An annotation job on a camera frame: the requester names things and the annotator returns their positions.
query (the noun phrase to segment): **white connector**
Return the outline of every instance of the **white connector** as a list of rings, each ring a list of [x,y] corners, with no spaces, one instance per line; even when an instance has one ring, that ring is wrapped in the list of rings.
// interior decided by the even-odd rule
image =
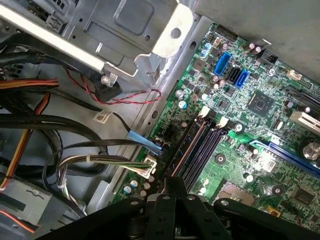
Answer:
[[[147,155],[143,160],[143,163],[150,164],[150,168],[146,169],[144,173],[138,173],[140,176],[144,177],[145,179],[149,179],[151,174],[154,174],[156,171],[157,160],[155,157],[151,155]]]
[[[314,119],[305,112],[294,111],[289,119],[320,136],[320,121]]]

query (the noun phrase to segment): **expansion slot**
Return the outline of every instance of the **expansion slot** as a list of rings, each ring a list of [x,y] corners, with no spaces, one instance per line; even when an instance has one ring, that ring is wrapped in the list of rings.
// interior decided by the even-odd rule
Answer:
[[[206,134],[203,141],[195,147],[194,154],[189,157],[187,169],[182,177],[185,182],[186,189],[191,191],[192,187],[199,178],[201,172],[210,160],[221,138],[228,134],[228,130],[224,128],[214,128],[215,123],[210,126],[209,132]]]
[[[306,93],[303,90],[295,89],[292,86],[287,86],[283,88],[282,90],[290,93],[293,97],[298,99],[299,101],[307,102],[308,104],[312,104],[316,108],[320,110],[320,100],[309,93]]]
[[[302,111],[294,111],[290,120],[320,136],[320,121]]]
[[[257,147],[261,147],[266,149],[267,151],[277,155],[278,157],[282,158],[283,160],[295,165],[296,167],[306,171],[307,173],[315,176],[316,178],[320,178],[320,169],[315,167],[314,165],[310,164],[306,160],[288,152],[287,150],[283,149],[282,147],[274,144],[273,142],[261,142],[258,140],[253,140],[250,142],[250,145],[254,145]]]

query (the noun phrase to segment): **orange wire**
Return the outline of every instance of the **orange wire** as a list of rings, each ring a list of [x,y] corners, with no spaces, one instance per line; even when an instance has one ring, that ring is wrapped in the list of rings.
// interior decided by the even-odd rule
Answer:
[[[24,225],[22,222],[18,221],[17,219],[15,219],[13,216],[11,216],[9,213],[6,213],[3,210],[0,210],[0,214],[5,215],[6,217],[10,218],[12,221],[14,221],[16,224],[18,224],[20,227],[24,228],[25,230],[29,231],[30,233],[34,234],[35,231],[29,227],[27,227],[26,225]]]

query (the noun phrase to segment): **sata port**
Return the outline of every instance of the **sata port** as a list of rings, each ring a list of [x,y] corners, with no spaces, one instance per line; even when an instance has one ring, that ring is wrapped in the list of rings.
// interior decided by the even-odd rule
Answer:
[[[233,84],[237,79],[237,76],[240,73],[240,71],[241,71],[240,68],[237,68],[237,67],[232,68],[231,72],[226,77],[226,80]]]

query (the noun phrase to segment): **label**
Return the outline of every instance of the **label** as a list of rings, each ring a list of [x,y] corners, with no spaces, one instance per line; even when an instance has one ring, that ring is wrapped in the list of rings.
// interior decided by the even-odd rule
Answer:
[[[112,114],[112,111],[102,110],[101,112],[98,112],[94,116],[93,120],[98,122],[98,123],[105,124],[111,114]]]

